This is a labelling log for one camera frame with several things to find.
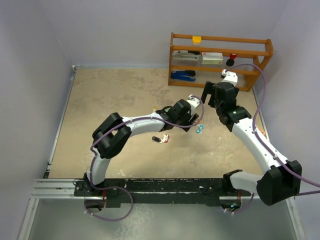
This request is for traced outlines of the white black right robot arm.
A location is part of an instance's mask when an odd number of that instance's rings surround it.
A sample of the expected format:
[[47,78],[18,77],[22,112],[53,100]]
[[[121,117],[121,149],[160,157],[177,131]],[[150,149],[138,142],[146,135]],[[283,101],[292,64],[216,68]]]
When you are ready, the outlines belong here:
[[262,175],[234,170],[224,174],[222,190],[228,196],[239,190],[254,193],[267,206],[274,205],[300,193],[302,166],[289,161],[260,132],[249,112],[237,105],[239,89],[229,82],[205,83],[201,101],[215,108],[219,121],[233,133],[253,155]]

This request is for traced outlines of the red tag key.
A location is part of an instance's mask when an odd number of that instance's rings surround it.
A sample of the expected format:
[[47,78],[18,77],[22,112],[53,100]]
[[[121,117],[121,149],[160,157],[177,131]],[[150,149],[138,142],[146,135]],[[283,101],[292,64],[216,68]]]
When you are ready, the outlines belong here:
[[162,143],[167,143],[167,142],[169,141],[169,137],[170,137],[170,136],[169,136],[168,134],[164,134],[161,142],[162,142]]

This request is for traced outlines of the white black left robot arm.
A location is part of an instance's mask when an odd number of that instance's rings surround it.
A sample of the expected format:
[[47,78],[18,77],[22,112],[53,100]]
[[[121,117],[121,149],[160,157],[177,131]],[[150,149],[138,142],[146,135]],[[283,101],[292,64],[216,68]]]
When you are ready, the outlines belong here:
[[89,170],[84,174],[85,190],[98,196],[104,190],[105,175],[111,159],[124,148],[129,138],[171,130],[174,127],[188,132],[204,116],[204,104],[198,97],[190,95],[173,106],[166,106],[147,115],[137,117],[120,116],[114,112],[93,132],[90,151],[94,156]]

